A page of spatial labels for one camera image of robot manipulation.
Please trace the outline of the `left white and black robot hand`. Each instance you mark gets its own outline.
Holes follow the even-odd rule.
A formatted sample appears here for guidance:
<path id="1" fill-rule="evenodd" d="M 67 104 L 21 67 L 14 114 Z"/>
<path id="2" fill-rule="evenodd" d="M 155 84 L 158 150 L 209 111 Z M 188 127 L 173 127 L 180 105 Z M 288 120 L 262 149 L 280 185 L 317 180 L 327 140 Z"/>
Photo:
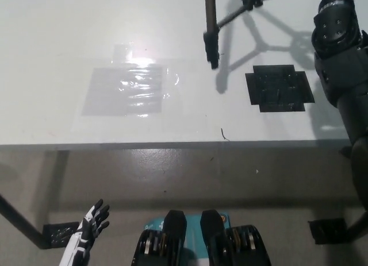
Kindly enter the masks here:
<path id="1" fill-rule="evenodd" d="M 76 232 L 79 250 L 90 250 L 100 233 L 109 226 L 109 209 L 110 206 L 104 205 L 103 199 L 100 199 L 84 216 Z"/>

